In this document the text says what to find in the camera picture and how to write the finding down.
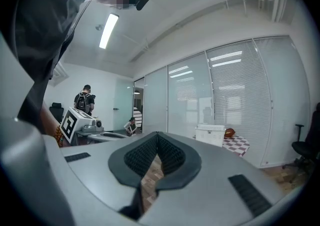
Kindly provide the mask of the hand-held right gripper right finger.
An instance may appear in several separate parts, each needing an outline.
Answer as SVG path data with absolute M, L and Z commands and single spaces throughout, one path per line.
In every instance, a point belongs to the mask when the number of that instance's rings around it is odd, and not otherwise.
M 263 171 L 224 148 L 175 134 L 168 136 L 192 147 L 201 157 L 201 169 L 184 188 L 160 191 L 139 224 L 274 225 L 300 193 L 297 187 L 284 194 Z M 271 203 L 271 208 L 257 217 L 229 181 L 229 177 L 240 174 Z

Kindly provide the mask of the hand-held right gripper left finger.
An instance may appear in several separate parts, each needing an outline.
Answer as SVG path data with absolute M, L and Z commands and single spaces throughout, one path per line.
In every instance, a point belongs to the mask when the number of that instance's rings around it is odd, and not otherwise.
M 120 140 L 89 144 L 82 146 L 64 147 L 64 156 L 78 153 L 88 153 L 90 156 L 69 163 L 72 171 L 84 186 L 100 201 L 115 211 L 132 204 L 135 188 L 120 184 L 108 166 L 110 155 L 117 149 L 133 143 L 146 134 L 138 134 Z

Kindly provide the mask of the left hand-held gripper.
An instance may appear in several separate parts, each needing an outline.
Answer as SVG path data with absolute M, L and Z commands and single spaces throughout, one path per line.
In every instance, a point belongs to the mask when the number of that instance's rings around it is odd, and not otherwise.
M 127 138 L 126 135 L 115 132 L 104 132 L 102 122 L 82 110 L 69 107 L 62 119 L 60 130 L 70 145 L 77 145 L 78 135 L 85 136 L 90 142 L 103 143 Z

